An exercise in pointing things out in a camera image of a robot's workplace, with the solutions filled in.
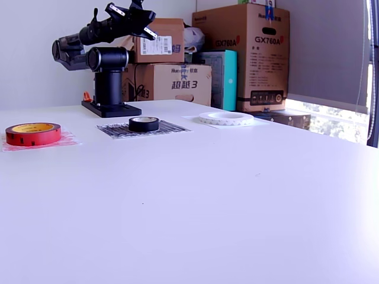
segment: black metal base plate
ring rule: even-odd
[[[142,114],[141,109],[135,108],[131,105],[97,106],[91,102],[82,101],[82,106],[102,118],[135,117]]]

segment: shipping label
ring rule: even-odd
[[[171,55],[172,37],[158,36],[156,40],[141,38],[141,55]]]

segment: red tape roll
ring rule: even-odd
[[[54,123],[19,124],[5,130],[7,143],[13,146],[40,146],[61,138],[60,125]]]

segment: cardboard box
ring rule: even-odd
[[[136,63],[184,62],[183,19],[157,18],[149,28],[158,34],[156,40],[135,37]]]
[[[270,5],[276,7],[275,0],[238,0],[238,4],[258,4],[258,5]]]
[[[194,63],[212,67],[211,107],[235,111],[237,102],[237,52],[204,51],[194,54]]]
[[[285,108],[290,13],[274,8],[274,16],[266,20],[265,7],[252,4],[193,14],[192,24],[205,34],[206,48],[238,52],[238,111]]]
[[[135,101],[137,85],[138,101],[181,99],[210,107],[211,73],[206,65],[130,64],[123,73],[123,99]]]

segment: white wall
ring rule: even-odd
[[[0,4],[0,109],[77,105],[84,91],[93,93],[92,72],[67,71],[52,56],[59,37],[78,33],[99,9],[108,18],[112,0],[20,0]],[[131,0],[113,2],[129,7]],[[183,18],[191,23],[196,0],[145,0],[162,18]]]
[[[238,0],[197,0],[197,11],[236,5]]]

